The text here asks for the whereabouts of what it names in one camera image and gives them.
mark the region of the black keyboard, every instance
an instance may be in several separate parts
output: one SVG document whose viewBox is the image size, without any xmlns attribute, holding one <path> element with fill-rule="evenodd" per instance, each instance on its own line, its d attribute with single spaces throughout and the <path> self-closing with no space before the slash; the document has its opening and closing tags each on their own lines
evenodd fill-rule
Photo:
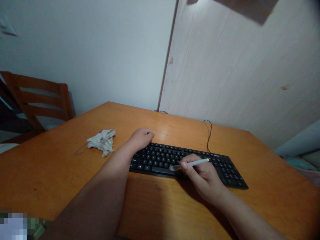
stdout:
<svg viewBox="0 0 320 240">
<path fill-rule="evenodd" d="M 173 172 L 168 168 L 178 165 L 183 157 L 192 153 L 202 159 L 209 158 L 209 162 L 215 167 L 221 181 L 227 187 L 249 189 L 228 156 L 158 143 L 150 143 L 134 155 L 130 164 L 130 172 L 189 180 L 182 171 Z"/>
</svg>

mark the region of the chair backrest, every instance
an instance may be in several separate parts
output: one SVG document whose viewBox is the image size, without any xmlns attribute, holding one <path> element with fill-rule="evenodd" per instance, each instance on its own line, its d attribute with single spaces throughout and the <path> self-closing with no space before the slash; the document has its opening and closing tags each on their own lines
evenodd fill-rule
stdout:
<svg viewBox="0 0 320 240">
<path fill-rule="evenodd" d="M 15 97 L 20 108 L 26 115 L 30 124 L 36 131 L 45 131 L 35 116 L 45 116 L 68 121 L 73 118 L 72 108 L 69 98 L 68 85 L 65 83 L 54 83 L 47 80 L 13 74 L 11 72 L 0 72 L 7 83 L 9 90 Z M 23 91 L 22 88 L 37 88 L 49 92 L 54 92 L 60 97 L 51 97 L 42 94 Z M 61 111 L 29 105 L 28 103 L 44 103 L 56 106 Z"/>
</svg>

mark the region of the white pen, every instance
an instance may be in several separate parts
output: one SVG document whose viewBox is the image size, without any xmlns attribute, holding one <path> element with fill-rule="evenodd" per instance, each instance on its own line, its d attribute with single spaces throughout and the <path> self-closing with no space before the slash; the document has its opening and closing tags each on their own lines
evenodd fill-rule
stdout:
<svg viewBox="0 0 320 240">
<path fill-rule="evenodd" d="M 195 166 L 195 165 L 199 165 L 199 164 L 204 163 L 204 162 L 209 162 L 209 158 L 201 159 L 201 160 L 194 161 L 194 162 L 189 162 L 188 164 L 190 166 Z M 174 165 L 174 166 L 169 167 L 169 170 L 171 170 L 171 171 L 177 171 L 179 169 L 181 169 L 180 165 Z"/>
</svg>

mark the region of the forearm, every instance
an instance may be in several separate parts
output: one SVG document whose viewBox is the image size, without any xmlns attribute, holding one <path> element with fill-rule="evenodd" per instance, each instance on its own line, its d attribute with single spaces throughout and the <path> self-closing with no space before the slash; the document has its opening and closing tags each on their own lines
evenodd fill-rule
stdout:
<svg viewBox="0 0 320 240">
<path fill-rule="evenodd" d="M 111 239 L 124 199 L 135 151 L 124 144 L 74 197 L 42 239 Z"/>
<path fill-rule="evenodd" d="M 239 239 L 285 239 L 238 196 L 226 189 L 215 206 L 226 216 Z"/>
</svg>

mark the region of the keyboard cable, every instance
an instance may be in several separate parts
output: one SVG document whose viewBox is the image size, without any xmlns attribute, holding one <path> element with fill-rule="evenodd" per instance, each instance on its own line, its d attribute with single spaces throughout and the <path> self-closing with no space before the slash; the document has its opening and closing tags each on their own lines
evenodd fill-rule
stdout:
<svg viewBox="0 0 320 240">
<path fill-rule="evenodd" d="M 207 151 L 208 151 L 209 153 L 211 153 L 210 150 L 209 150 L 209 140 L 210 140 L 211 132 L 212 132 L 212 123 L 211 123 L 209 120 L 207 120 L 207 119 L 203 120 L 203 122 L 204 122 L 204 121 L 208 121 L 208 122 L 210 123 L 210 125 L 211 125 L 210 134 L 209 134 L 208 142 L 207 142 Z"/>
</svg>

